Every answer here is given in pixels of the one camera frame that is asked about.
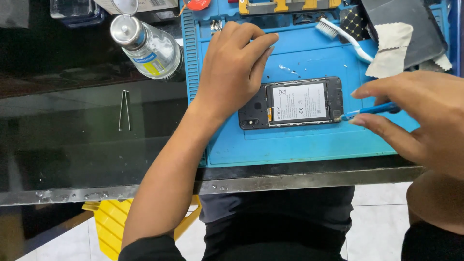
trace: toothbrush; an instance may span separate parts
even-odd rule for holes
[[[357,111],[353,111],[353,112],[349,112],[349,113],[345,113],[343,115],[341,115],[339,118],[336,118],[335,121],[336,122],[339,122],[339,121],[349,121],[351,119],[353,119],[356,115],[360,114],[360,113],[381,113],[381,112],[398,112],[400,111],[401,109],[398,107],[398,105],[394,102],[389,102],[389,103],[385,103],[385,104],[382,104],[382,105],[377,105],[377,106],[372,106],[372,107],[368,107],[368,108],[363,108],[363,109],[360,109],[360,110],[357,110]]]
[[[359,43],[347,32],[342,30],[340,27],[334,25],[333,23],[329,22],[329,20],[325,18],[321,18],[319,23],[316,25],[316,29],[323,33],[325,36],[329,37],[330,39],[334,39],[337,34],[343,36],[346,40],[348,40],[354,47],[354,50],[358,54],[360,60],[370,64],[373,61],[373,58],[370,57],[359,45]]]

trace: hand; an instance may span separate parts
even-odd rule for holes
[[[401,156],[438,173],[464,179],[464,79],[439,72],[403,72],[368,82],[354,98],[390,99],[420,127],[407,132],[383,116],[363,113],[351,123],[381,136]]]
[[[279,36],[258,26],[228,22],[212,37],[191,107],[221,123],[258,92],[264,67]]]

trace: bottle label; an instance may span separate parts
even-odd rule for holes
[[[161,71],[164,70],[164,66],[161,62],[156,59],[156,54],[152,52],[147,57],[142,59],[133,58],[136,63],[142,64],[151,74],[158,76],[161,75]]]

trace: blue pry tool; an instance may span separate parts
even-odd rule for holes
[[[362,108],[360,110],[357,110],[357,111],[352,111],[352,112],[349,112],[349,113],[345,113],[343,115],[340,116],[340,120],[342,121],[349,121],[351,119],[353,119],[356,115],[360,114],[360,113],[373,113],[373,114],[377,114],[377,113],[381,113],[381,112],[398,112],[400,111],[401,109],[398,107],[398,105],[394,102],[389,102],[389,103],[385,103],[385,104],[382,104],[382,105],[377,105],[377,106],[372,106],[372,107],[368,107],[368,108]]]

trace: yellow stool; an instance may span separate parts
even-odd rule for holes
[[[192,197],[191,205],[198,207],[174,230],[174,240],[177,240],[200,215],[201,204],[198,195]],[[93,211],[97,226],[98,244],[100,250],[111,260],[117,260],[121,252],[122,234],[127,213],[132,205],[132,199],[122,202],[119,200],[86,201],[82,209]]]

